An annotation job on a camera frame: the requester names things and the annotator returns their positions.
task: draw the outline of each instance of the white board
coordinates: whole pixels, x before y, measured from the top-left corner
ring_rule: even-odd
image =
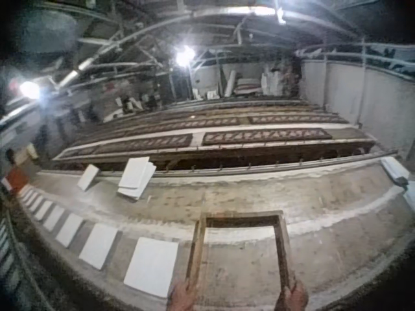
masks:
[[[30,197],[30,199],[26,202],[26,205],[27,206],[31,206],[32,203],[33,203],[33,201],[34,201],[34,199],[36,199],[37,196],[38,196],[38,193],[37,192],[33,192],[33,194]]]
[[[24,196],[26,195],[26,193],[29,191],[30,189],[30,185],[27,183],[21,190],[19,195],[24,198]]]
[[[139,238],[124,284],[166,298],[173,276],[178,243]]]
[[[24,196],[24,198],[23,198],[23,202],[27,202],[27,200],[30,198],[30,196],[32,195],[32,193],[33,193],[33,189],[30,189],[27,193],[26,193],[26,195]]]
[[[65,209],[63,207],[60,207],[60,206],[54,207],[52,213],[49,215],[49,217],[46,219],[45,223],[43,224],[46,230],[48,230],[49,232],[53,230],[53,228],[58,223],[60,217],[63,215],[64,211]]]
[[[39,195],[36,201],[30,207],[29,211],[33,213],[38,208],[43,199],[44,197],[42,195]]]
[[[145,188],[147,187],[155,171],[156,171],[156,166],[153,165],[152,163],[147,163],[144,174],[143,174],[143,178],[141,179],[140,186],[137,189],[118,188],[118,192],[126,196],[131,196],[135,198],[136,200],[138,200],[140,196],[142,195],[142,193],[144,192]]]
[[[39,221],[42,220],[47,211],[51,208],[52,204],[52,201],[44,201],[44,203],[41,205],[39,211],[34,215],[34,217]]]
[[[79,258],[101,270],[116,234],[116,228],[104,224],[95,224]]]
[[[118,187],[136,189],[140,186],[149,157],[129,159]]]
[[[7,178],[3,178],[2,180],[1,180],[1,183],[3,184],[3,186],[5,186],[6,187],[6,189],[7,189],[7,191],[8,192],[10,192],[10,191],[12,191],[13,190],[13,187],[11,186],[11,184],[9,184],[9,182],[8,182],[8,180],[7,180]]]
[[[79,217],[75,214],[70,214],[65,224],[62,226],[61,230],[56,236],[57,241],[67,248],[77,233],[82,221],[82,217]]]
[[[85,172],[81,176],[81,178],[78,181],[78,187],[80,187],[83,191],[85,191],[89,185],[91,185],[91,182],[95,178],[95,176],[98,174],[99,168],[96,166],[90,164],[86,168]]]

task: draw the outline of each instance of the metal railing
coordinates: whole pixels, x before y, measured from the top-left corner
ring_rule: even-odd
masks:
[[[415,45],[332,43],[308,46],[295,54],[302,60],[349,62],[415,80]]]
[[[16,304],[18,310],[55,311],[38,286],[19,246],[9,212],[9,208],[14,207],[11,206],[12,204],[3,194],[1,195],[1,201],[3,206],[0,221],[1,227],[4,229],[2,230],[3,238],[0,245],[2,252],[0,260],[3,261],[3,264],[10,263],[9,271],[6,271],[3,280],[6,289],[8,288],[7,294],[11,297],[11,301]]]
[[[362,153],[360,155],[351,155],[346,157],[336,157],[331,159],[321,158],[316,161],[298,161],[295,163],[281,164],[276,159],[273,165],[259,165],[259,166],[245,166],[245,167],[218,167],[218,168],[197,168],[193,166],[191,170],[162,170],[154,173],[154,178],[191,178],[191,177],[213,177],[213,176],[232,176],[232,175],[246,175],[246,174],[259,174],[259,173],[273,173],[273,172],[285,172],[288,170],[301,170],[306,168],[318,168],[327,167],[331,165],[339,165],[346,163],[354,163],[366,160],[380,159],[386,156],[397,155],[396,150],[380,150],[376,152],[370,152],[368,154]],[[83,170],[66,170],[65,168],[59,168],[55,170],[42,170],[39,174],[62,174],[62,175],[79,175],[83,174]],[[122,171],[99,173],[98,178],[120,178]]]

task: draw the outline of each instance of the person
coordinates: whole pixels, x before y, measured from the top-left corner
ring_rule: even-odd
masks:
[[[189,282],[179,282],[173,289],[167,311],[192,311],[197,298],[196,289],[188,289]],[[309,295],[300,280],[296,280],[293,289],[284,288],[278,298],[275,310],[304,311]]]

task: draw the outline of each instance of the steel beam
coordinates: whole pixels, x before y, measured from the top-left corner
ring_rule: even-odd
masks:
[[[339,21],[342,21],[343,23],[347,24],[347,26],[349,26],[351,29],[356,30],[356,32],[358,32],[360,35],[363,34],[362,30],[356,24],[354,24],[354,22],[346,19],[342,14],[339,14],[336,10],[333,10],[330,6],[325,5],[320,0],[308,0],[308,2],[316,6],[319,6],[320,8],[323,8],[324,10],[329,12],[332,16],[337,18]]]
[[[319,19],[319,18],[314,17],[314,16],[309,16],[309,15],[305,15],[305,14],[297,13],[297,12],[292,12],[292,11],[284,11],[284,17],[285,17],[285,19],[288,19],[288,20],[293,19],[293,20],[298,20],[298,21],[308,21],[310,23],[314,23],[314,24],[319,25],[321,27],[324,27],[326,29],[330,29],[330,30],[339,32],[339,33],[344,34],[348,37],[358,38],[358,35],[356,35],[356,33],[350,32],[346,29],[343,29],[342,27],[337,26],[336,24],[334,24],[330,21],[324,21],[323,19]]]
[[[108,67],[136,67],[139,63],[135,62],[123,62],[123,63],[99,63],[97,65],[90,65],[89,68],[96,69],[96,68],[108,68]]]
[[[110,45],[111,43],[113,43],[110,40],[100,38],[79,38],[78,42],[94,45]]]
[[[158,67],[160,68],[164,68],[163,64],[160,63],[157,58],[155,58],[153,55],[151,55],[151,53],[149,53],[148,51],[146,51],[145,49],[143,49],[142,47],[138,46],[137,47],[145,56],[147,56],[148,58],[150,58]]]
[[[209,24],[209,23],[197,23],[195,25],[203,26],[203,27],[212,27],[212,28],[235,30],[235,27],[234,26],[231,26],[231,25]],[[267,36],[267,37],[272,37],[272,38],[279,38],[279,39],[284,40],[284,41],[287,41],[287,42],[296,43],[295,40],[292,40],[290,38],[286,38],[284,36],[281,36],[279,34],[275,34],[273,32],[267,32],[267,31],[262,31],[262,30],[252,29],[252,28],[243,28],[243,27],[241,27],[240,30],[241,31],[246,31],[246,32],[251,32],[252,34],[258,34],[260,36]]]
[[[99,57],[101,57],[102,55],[106,54],[107,52],[110,52],[111,50],[119,47],[120,45],[130,41],[130,40],[135,40],[136,38],[138,38],[139,36],[146,34],[152,30],[155,29],[159,29],[162,27],[166,27],[168,25],[171,24],[175,24],[175,23],[180,23],[186,20],[190,20],[191,18],[196,19],[196,18],[200,18],[200,17],[208,17],[208,16],[221,16],[221,15],[236,15],[236,16],[240,16],[240,15],[254,15],[254,16],[274,16],[275,15],[275,9],[273,8],[267,8],[264,6],[225,6],[225,7],[217,7],[217,8],[210,8],[210,9],[205,9],[205,10],[198,10],[193,12],[191,15],[190,14],[186,14],[184,16],[179,16],[176,18],[172,18],[172,19],[168,19],[165,21],[162,21],[160,23],[156,23],[154,25],[148,26],[144,29],[141,29],[139,31],[133,32],[132,34],[125,36],[123,39],[114,42],[113,44],[106,46],[103,49],[100,49],[97,53],[95,53],[91,58],[89,58],[88,60],[82,62],[79,65],[79,70],[75,71],[75,74],[72,72],[69,75],[67,75],[60,83],[59,83],[59,88],[62,88],[66,85],[68,85],[68,83],[70,83],[72,80],[76,79],[79,76],[79,72],[82,72],[83,70],[85,70],[87,67],[89,67],[95,60],[97,60]],[[308,21],[311,23],[315,23],[317,25],[320,25],[322,27],[325,27],[327,29],[331,29],[334,31],[337,31],[339,33],[345,34],[347,36],[351,36],[352,38],[354,38],[356,35],[350,31],[344,30],[343,28],[328,22],[328,21],[323,21],[321,19],[318,19],[316,17],[312,17],[312,16],[308,16],[305,14],[301,14],[301,13],[297,13],[297,12],[290,12],[290,11],[286,11],[285,12],[285,18],[290,20],[300,20],[300,21]],[[280,45],[262,45],[262,47],[283,47]]]
[[[292,47],[291,46],[288,46],[288,45],[272,44],[272,43],[221,44],[221,45],[192,45],[192,47],[195,48],[195,49],[203,49],[203,48],[208,48],[208,49],[231,49],[231,48],[234,48],[234,47],[239,47],[239,48],[275,47],[275,48],[287,49],[287,50],[291,50],[292,49]]]
[[[101,14],[98,13],[94,10],[88,10],[87,8],[80,8],[78,6],[74,6],[74,5],[66,5],[63,3],[54,3],[54,2],[34,2],[34,5],[39,7],[39,8],[46,8],[48,10],[56,10],[56,11],[62,11],[62,12],[69,12],[69,13],[76,13],[76,14],[80,14],[83,16],[89,16],[92,18],[96,18],[99,19],[101,21],[106,21],[108,23],[111,24],[116,24],[118,25],[118,21],[109,18],[108,16],[106,16],[105,14]]]

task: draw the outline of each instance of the wall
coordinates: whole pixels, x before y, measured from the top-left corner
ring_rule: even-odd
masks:
[[[26,148],[38,133],[42,125],[42,117],[39,109],[35,109],[20,118],[18,121],[5,128],[1,133],[0,148],[0,175],[4,176],[11,169],[10,163],[6,160],[6,150],[11,148],[16,153]]]
[[[323,104],[324,64],[305,61],[302,65],[302,97],[312,104]],[[328,63],[326,105],[355,123],[362,92],[362,68]],[[387,148],[396,148],[403,159],[411,158],[415,140],[415,83],[397,76],[367,69],[364,81],[362,129]]]
[[[261,75],[264,72],[265,62],[259,63],[225,63],[222,65],[226,80],[232,70],[236,70],[243,78],[256,78],[261,80]],[[208,91],[217,89],[219,81],[219,67],[216,65],[206,66],[200,68],[198,71],[192,73],[192,87],[199,90],[199,93],[204,96]]]

